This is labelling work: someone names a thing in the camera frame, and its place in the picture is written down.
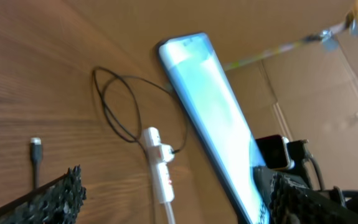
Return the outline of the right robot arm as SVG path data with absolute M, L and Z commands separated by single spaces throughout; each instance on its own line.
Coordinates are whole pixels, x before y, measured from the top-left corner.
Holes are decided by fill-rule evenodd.
M 307 162 L 312 163 L 318 179 L 318 192 L 340 205 L 345 206 L 350 211 L 358 214 L 358 190 L 342 190 L 338 187 L 334 187 L 332 190 L 326 190 L 319 164 L 313 155 L 308 151 L 306 147 L 307 143 L 308 140 L 298 140 L 291 141 L 286 144 L 289 157 L 294 161 L 294 166 L 285 172 L 301 177 L 307 187 L 312 190 L 316 190 L 313 187 L 310 175 L 305 165 Z

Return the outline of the blue Galaxy smartphone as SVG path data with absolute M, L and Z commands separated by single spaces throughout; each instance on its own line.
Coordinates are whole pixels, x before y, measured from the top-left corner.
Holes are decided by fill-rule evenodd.
M 170 38 L 156 52 L 239 222 L 269 223 L 253 176 L 266 163 L 208 35 Z

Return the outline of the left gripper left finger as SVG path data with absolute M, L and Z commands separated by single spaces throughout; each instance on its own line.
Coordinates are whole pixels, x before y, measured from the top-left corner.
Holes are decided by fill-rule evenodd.
M 0 207 L 0 223 L 75 223 L 87 198 L 81 167 Z

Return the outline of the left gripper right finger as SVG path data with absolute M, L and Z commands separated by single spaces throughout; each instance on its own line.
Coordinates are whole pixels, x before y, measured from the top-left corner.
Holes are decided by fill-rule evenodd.
M 253 177 L 270 223 L 358 224 L 358 190 L 313 190 L 298 176 L 262 166 Z

